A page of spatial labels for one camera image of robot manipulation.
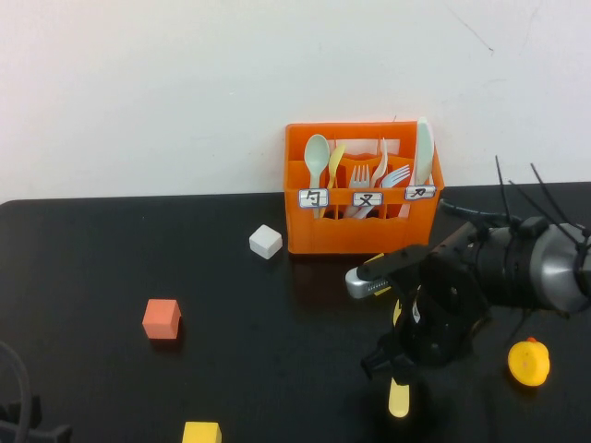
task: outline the yellow cube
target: yellow cube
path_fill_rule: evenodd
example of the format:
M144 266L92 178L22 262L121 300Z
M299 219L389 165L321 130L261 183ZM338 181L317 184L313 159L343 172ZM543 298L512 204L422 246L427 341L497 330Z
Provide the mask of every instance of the yellow cube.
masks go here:
M222 431L217 423L186 422L183 443L222 443Z

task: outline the red cube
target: red cube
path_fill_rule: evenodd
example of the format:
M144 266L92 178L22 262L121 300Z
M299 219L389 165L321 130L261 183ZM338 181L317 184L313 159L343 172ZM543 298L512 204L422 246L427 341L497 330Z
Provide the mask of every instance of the red cube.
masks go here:
M176 300L150 299L141 322L150 339L173 340L178 334L181 310Z

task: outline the orange plastic utensil holder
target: orange plastic utensil holder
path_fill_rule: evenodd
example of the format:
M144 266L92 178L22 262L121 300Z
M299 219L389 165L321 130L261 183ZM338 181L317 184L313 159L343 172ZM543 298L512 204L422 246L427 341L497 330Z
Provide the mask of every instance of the orange plastic utensil holder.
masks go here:
M304 163L304 150L308 139L322 134L328 140L399 139L398 155L389 155L388 173L406 164L413 170L416 149L416 122L390 123L337 123L289 125L285 134L285 215L287 218L288 248L293 254L374 254L392 252L408 245L428 244L435 218L440 191L444 188L440 162L435 149L432 185L437 190L433 198L414 201L404 199L406 179L391 189L349 189L347 185L356 164L369 164L371 171L380 163L380 155L345 154L337 171L336 183L340 187L329 189L327 215L314 219L313 210L299 206L298 192L308 189L310 174ZM326 186L328 170L320 178ZM339 217L352 204L355 192L381 192L383 204L376 209L378 217L343 219ZM397 217L400 205L408 203L407 218Z

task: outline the label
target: label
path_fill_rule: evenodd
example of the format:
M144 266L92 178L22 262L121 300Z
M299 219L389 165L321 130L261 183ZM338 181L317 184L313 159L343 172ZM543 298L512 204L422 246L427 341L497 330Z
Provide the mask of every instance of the label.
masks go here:
M421 314L418 312L418 307L416 307L416 299L413 303L413 318L415 319L415 323L418 323L421 319Z
M420 200L421 198L433 198L435 197L435 191L437 191L437 187L434 185L407 186L404 192L404 199Z
M304 209L326 208L329 206L329 190L319 189L300 189L299 207Z
M353 194L353 206L361 208L364 206L379 206L384 201L381 192L355 192Z

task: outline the green spoon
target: green spoon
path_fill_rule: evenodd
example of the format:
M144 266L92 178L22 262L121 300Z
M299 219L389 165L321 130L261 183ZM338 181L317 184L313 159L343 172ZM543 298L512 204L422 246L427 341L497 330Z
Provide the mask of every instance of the green spoon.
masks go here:
M304 151L304 161L310 171L310 189L320 187L320 175L328 166L330 157L331 149L326 138L320 134L310 137ZM319 210L314 209L314 218L319 216Z

